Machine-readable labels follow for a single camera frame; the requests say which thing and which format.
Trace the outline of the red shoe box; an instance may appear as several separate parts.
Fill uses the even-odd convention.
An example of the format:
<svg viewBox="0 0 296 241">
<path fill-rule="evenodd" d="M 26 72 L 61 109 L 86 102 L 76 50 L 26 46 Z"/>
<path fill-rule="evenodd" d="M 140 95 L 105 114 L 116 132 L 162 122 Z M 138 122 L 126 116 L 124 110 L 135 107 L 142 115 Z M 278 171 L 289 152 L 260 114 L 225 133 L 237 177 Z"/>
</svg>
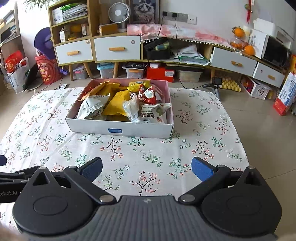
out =
<svg viewBox="0 0 296 241">
<path fill-rule="evenodd" d="M 163 80 L 163 81 L 172 83 L 174 82 L 174 79 L 175 79 L 175 71 L 171 69 L 167 69 L 165 66 L 159 66 L 159 68 L 148 67 L 147 79 Z"/>
</svg>

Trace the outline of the red white candy bag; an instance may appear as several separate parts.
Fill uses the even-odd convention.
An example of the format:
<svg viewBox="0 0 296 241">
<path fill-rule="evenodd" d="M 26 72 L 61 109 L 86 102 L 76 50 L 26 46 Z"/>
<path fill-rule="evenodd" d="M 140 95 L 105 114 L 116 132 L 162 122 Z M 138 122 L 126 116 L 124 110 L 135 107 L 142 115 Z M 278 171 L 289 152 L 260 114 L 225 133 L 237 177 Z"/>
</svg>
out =
<svg viewBox="0 0 296 241">
<path fill-rule="evenodd" d="M 150 87 L 145 88 L 145 86 L 141 84 L 139 87 L 138 99 L 146 104 L 156 104 L 157 98 L 155 87 L 151 85 Z"/>
</svg>

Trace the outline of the blue lid storage bin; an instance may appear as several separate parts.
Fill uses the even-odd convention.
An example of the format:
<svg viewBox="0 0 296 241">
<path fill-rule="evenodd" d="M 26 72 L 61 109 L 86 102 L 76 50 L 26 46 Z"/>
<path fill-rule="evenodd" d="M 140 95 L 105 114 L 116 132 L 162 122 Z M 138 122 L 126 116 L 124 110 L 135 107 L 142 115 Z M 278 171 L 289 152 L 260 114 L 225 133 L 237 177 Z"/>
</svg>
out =
<svg viewBox="0 0 296 241">
<path fill-rule="evenodd" d="M 102 79 L 113 78 L 114 63 L 98 63 L 97 70 L 100 72 L 100 76 Z"/>
</svg>

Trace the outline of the white desk fan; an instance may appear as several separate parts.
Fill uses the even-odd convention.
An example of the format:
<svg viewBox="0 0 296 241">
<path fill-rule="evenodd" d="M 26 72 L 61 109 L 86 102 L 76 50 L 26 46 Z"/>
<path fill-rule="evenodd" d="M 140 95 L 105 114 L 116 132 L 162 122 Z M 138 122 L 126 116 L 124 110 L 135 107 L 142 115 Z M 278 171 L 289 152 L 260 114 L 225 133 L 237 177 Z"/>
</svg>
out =
<svg viewBox="0 0 296 241">
<path fill-rule="evenodd" d="M 130 14 L 130 6 L 122 2 L 114 3 L 108 9 L 108 17 L 113 23 L 118 25 L 119 32 L 126 32 Z"/>
</svg>

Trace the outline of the white nut snack bag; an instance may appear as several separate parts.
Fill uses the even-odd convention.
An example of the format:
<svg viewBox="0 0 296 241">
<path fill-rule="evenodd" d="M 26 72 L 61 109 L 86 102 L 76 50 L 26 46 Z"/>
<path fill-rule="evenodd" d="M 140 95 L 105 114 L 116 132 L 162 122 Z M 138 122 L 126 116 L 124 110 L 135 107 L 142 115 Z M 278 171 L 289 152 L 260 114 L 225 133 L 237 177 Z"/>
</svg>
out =
<svg viewBox="0 0 296 241">
<path fill-rule="evenodd" d="M 139 121 L 142 123 L 166 124 L 166 111 L 170 107 L 170 103 L 144 104 L 140 112 Z"/>
</svg>

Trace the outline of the pink cardboard box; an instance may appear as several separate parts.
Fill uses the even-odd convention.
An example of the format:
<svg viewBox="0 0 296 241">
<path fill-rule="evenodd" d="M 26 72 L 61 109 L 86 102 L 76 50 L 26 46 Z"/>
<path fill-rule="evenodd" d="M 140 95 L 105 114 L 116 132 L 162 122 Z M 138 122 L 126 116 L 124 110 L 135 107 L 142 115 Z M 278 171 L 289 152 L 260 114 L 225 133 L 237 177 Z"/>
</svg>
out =
<svg viewBox="0 0 296 241">
<path fill-rule="evenodd" d="M 66 123 L 76 133 L 169 138 L 174 120 L 168 83 L 93 79 L 74 102 Z"/>
</svg>

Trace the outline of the microwave oven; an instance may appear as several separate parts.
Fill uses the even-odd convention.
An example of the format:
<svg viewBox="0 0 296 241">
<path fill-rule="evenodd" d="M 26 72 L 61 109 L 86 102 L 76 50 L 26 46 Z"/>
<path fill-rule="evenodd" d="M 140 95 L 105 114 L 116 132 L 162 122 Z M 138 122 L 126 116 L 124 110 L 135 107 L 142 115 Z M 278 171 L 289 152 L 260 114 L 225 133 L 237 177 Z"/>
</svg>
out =
<svg viewBox="0 0 296 241">
<path fill-rule="evenodd" d="M 254 56 L 274 67 L 287 69 L 292 52 L 274 37 L 251 29 L 248 43 L 254 48 Z"/>
</svg>

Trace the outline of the yellow biscuit packet blue logo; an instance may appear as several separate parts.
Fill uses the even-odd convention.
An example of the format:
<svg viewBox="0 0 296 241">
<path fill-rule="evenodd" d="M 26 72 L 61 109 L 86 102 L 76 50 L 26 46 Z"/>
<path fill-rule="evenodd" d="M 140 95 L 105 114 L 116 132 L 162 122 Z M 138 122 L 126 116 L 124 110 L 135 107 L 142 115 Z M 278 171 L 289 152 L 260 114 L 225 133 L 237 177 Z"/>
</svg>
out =
<svg viewBox="0 0 296 241">
<path fill-rule="evenodd" d="M 145 80 L 145 81 L 132 81 L 127 86 L 127 89 L 130 92 L 139 92 L 139 90 L 140 90 L 141 87 L 143 87 L 144 90 L 146 90 L 150 86 L 151 86 L 151 83 L 150 83 L 149 80 Z"/>
</svg>

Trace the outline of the gold wafer bar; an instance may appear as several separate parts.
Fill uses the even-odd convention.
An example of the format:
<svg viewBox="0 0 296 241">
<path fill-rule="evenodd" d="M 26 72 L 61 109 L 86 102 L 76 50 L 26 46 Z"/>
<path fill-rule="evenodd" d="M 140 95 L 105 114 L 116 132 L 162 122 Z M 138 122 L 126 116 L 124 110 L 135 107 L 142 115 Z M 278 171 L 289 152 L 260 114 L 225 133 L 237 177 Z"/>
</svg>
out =
<svg viewBox="0 0 296 241">
<path fill-rule="evenodd" d="M 106 85 L 109 83 L 109 81 L 105 81 L 97 85 L 96 87 L 92 88 L 89 92 L 86 92 L 79 101 L 84 101 L 87 97 L 93 96 L 98 94 Z"/>
</svg>

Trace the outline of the yellow snack bag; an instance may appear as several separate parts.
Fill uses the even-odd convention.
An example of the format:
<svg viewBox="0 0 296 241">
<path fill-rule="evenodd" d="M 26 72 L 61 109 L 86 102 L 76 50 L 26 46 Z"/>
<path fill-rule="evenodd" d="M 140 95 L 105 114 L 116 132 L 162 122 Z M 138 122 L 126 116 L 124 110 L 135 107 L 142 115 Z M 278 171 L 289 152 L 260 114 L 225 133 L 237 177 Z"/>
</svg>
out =
<svg viewBox="0 0 296 241">
<path fill-rule="evenodd" d="M 126 116 L 123 109 L 123 102 L 130 100 L 130 91 L 119 91 L 112 97 L 111 101 L 104 108 L 102 115 L 123 115 Z"/>
<path fill-rule="evenodd" d="M 121 85 L 118 82 L 109 82 L 105 87 L 102 88 L 97 94 L 99 95 L 112 95 L 118 91 L 127 90 L 126 86 Z"/>
</svg>

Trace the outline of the floral tablecloth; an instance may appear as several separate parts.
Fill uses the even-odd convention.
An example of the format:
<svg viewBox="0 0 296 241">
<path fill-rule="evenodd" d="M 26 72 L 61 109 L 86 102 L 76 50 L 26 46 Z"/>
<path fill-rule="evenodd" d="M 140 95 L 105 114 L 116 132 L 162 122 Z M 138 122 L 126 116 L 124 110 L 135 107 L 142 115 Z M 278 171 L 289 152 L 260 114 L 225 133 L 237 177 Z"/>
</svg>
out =
<svg viewBox="0 0 296 241">
<path fill-rule="evenodd" d="M 234 171 L 249 164 L 229 115 L 210 92 L 170 89 L 174 130 L 164 139 L 70 131 L 65 118 L 81 92 L 71 88 L 33 95 L 1 141 L 1 154 L 8 160 L 1 171 L 32 166 L 62 171 L 100 157 L 103 171 L 94 183 L 115 197 L 178 197 L 199 183 L 191 170 L 194 157 Z"/>
</svg>

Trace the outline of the clear white bread packet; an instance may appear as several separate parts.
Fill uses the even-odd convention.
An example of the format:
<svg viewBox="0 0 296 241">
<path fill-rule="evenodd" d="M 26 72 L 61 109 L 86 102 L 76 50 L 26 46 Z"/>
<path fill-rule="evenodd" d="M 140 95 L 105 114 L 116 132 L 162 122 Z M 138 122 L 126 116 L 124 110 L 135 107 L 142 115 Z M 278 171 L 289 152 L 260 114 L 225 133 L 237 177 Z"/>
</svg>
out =
<svg viewBox="0 0 296 241">
<path fill-rule="evenodd" d="M 132 123 L 138 123 L 138 113 L 139 113 L 139 99 L 136 93 L 130 95 L 130 100 L 123 102 L 123 109 L 126 116 Z"/>
</svg>

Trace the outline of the pink cloth runner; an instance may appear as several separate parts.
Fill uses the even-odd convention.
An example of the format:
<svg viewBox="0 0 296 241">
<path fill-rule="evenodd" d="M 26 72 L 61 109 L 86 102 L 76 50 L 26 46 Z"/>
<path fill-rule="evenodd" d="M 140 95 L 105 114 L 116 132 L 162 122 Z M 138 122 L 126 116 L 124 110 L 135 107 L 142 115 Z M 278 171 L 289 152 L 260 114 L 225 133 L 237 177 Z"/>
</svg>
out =
<svg viewBox="0 0 296 241">
<path fill-rule="evenodd" d="M 128 24 L 126 31 L 128 36 L 140 36 L 142 41 L 164 37 L 233 48 L 228 40 L 209 31 L 197 28 L 176 27 L 164 24 Z"/>
</svg>

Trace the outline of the white shopping bag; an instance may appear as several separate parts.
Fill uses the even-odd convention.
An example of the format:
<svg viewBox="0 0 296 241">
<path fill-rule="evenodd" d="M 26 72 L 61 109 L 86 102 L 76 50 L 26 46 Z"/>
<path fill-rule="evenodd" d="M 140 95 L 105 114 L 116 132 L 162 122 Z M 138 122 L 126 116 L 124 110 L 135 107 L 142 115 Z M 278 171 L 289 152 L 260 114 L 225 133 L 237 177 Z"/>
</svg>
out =
<svg viewBox="0 0 296 241">
<path fill-rule="evenodd" d="M 5 69 L 15 93 L 23 92 L 30 72 L 28 58 L 23 57 L 20 50 L 15 51 L 6 58 Z"/>
</svg>

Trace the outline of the purple plush toy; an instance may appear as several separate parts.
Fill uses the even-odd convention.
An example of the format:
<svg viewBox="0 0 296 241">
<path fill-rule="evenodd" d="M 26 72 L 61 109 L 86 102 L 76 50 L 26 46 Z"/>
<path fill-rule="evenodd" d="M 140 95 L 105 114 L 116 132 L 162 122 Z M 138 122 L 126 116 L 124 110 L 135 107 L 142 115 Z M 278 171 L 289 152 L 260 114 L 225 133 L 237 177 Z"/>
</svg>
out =
<svg viewBox="0 0 296 241">
<path fill-rule="evenodd" d="M 35 36 L 34 47 L 43 53 L 49 60 L 56 58 L 49 27 L 41 29 Z"/>
</svg>

